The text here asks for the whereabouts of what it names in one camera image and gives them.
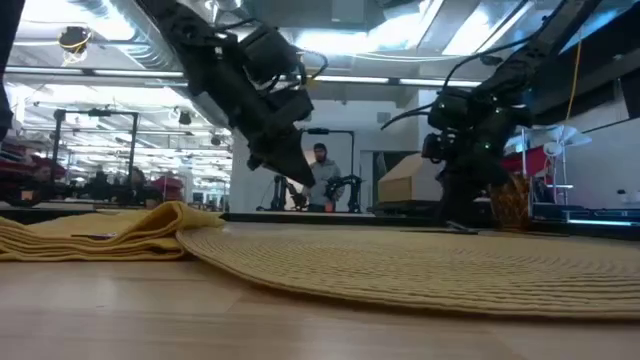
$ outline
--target man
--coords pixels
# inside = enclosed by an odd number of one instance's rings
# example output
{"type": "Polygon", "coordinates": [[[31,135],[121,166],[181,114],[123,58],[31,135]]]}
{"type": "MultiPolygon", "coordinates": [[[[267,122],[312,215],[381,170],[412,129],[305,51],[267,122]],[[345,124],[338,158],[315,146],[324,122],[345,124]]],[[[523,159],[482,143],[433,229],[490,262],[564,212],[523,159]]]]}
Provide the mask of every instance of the man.
{"type": "Polygon", "coordinates": [[[327,158],[327,147],[324,144],[315,144],[313,153],[316,162],[311,164],[311,172],[316,184],[311,189],[307,187],[302,189],[302,195],[309,198],[308,210],[310,212],[333,212],[335,211],[336,202],[344,192],[344,188],[338,189],[332,199],[326,197],[325,191],[329,179],[340,177],[340,169],[335,161],[327,158]]]}

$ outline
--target yellow cloth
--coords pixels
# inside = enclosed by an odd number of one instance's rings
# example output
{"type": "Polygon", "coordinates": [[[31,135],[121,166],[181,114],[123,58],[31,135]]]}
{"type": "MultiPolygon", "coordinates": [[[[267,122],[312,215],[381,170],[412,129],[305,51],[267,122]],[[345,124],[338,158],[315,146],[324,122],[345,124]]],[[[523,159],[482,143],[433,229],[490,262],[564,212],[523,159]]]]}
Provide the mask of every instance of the yellow cloth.
{"type": "Polygon", "coordinates": [[[153,211],[69,216],[24,226],[0,218],[0,260],[171,260],[185,254],[178,230],[220,227],[219,214],[168,202],[153,211]],[[106,240],[86,236],[113,234],[106,240]]]}

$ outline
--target wooden table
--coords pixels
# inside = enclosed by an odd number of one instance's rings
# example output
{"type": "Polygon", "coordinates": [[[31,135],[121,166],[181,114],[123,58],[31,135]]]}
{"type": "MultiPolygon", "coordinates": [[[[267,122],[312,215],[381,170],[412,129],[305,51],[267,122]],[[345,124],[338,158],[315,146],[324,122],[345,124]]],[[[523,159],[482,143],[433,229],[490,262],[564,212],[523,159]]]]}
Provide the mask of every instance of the wooden table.
{"type": "Polygon", "coordinates": [[[640,325],[361,307],[274,292],[199,261],[0,263],[2,360],[619,360],[638,354],[640,325]]]}

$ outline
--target cardboard box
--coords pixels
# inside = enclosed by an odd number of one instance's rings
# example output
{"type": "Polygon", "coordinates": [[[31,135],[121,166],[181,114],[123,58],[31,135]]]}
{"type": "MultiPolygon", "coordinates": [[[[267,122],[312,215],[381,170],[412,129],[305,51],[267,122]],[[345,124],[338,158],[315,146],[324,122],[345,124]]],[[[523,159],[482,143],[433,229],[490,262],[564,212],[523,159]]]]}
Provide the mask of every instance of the cardboard box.
{"type": "Polygon", "coordinates": [[[442,187],[435,178],[441,169],[419,153],[405,157],[378,181],[378,201],[440,200],[442,187]]]}

